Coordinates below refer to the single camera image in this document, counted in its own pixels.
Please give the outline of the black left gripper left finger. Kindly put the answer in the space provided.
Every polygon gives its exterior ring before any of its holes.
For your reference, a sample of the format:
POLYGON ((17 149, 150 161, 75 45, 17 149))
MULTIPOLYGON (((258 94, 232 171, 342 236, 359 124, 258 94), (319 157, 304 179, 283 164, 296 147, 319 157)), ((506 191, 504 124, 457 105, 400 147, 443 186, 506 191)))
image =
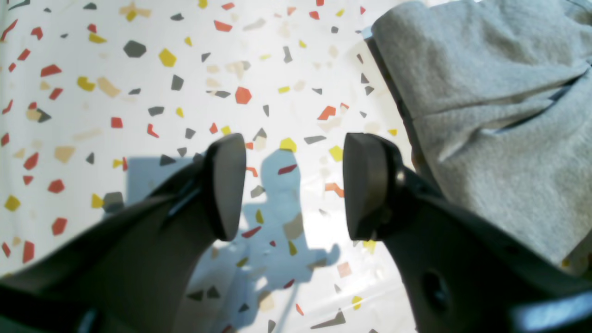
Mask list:
POLYGON ((169 333, 198 261, 237 235, 246 173, 243 135, 1 280, 3 333, 169 333))

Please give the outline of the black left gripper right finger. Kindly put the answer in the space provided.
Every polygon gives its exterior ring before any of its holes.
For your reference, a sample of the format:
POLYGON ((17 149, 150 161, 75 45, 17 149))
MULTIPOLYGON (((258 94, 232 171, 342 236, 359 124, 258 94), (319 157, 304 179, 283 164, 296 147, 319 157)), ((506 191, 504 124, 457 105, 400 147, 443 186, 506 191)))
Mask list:
POLYGON ((347 230, 393 258, 419 333, 589 333, 591 283, 456 206, 391 141, 347 133, 347 230))

